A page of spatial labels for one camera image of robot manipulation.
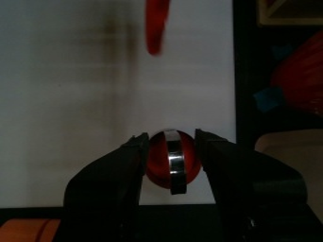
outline white backdrop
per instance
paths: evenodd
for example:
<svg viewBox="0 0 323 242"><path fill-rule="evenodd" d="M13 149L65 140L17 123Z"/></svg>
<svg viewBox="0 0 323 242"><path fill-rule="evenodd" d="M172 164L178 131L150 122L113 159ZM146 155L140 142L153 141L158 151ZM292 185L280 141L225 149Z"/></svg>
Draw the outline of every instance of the white backdrop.
<svg viewBox="0 0 323 242"><path fill-rule="evenodd" d="M0 207L59 206L78 170L144 131L234 141L232 3L172 0L160 57L144 3L1 1ZM186 195L144 178L140 202L214 202L204 172Z"/></svg>

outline red cloth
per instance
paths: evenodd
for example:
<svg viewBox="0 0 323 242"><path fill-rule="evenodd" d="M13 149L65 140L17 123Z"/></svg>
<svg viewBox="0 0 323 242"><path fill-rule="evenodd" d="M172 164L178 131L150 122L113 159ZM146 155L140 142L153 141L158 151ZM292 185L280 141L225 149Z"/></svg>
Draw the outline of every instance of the red cloth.
<svg viewBox="0 0 323 242"><path fill-rule="evenodd" d="M280 63L270 86L281 87L288 106L323 115L323 31Z"/></svg>
<svg viewBox="0 0 323 242"><path fill-rule="evenodd" d="M146 49L152 55L160 54L165 22L170 0L146 0L145 37Z"/></svg>

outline red ball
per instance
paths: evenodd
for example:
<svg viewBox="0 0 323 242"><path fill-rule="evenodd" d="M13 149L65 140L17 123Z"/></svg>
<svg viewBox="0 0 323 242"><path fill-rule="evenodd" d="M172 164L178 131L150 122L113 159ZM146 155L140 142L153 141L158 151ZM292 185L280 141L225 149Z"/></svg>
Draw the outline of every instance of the red ball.
<svg viewBox="0 0 323 242"><path fill-rule="evenodd" d="M182 153L185 182L196 178L200 170L200 161L196 158L194 139L182 131L174 130L180 137L180 149ZM165 131L157 132L149 139L149 157L146 164L149 180L162 188L172 188L170 162Z"/></svg>

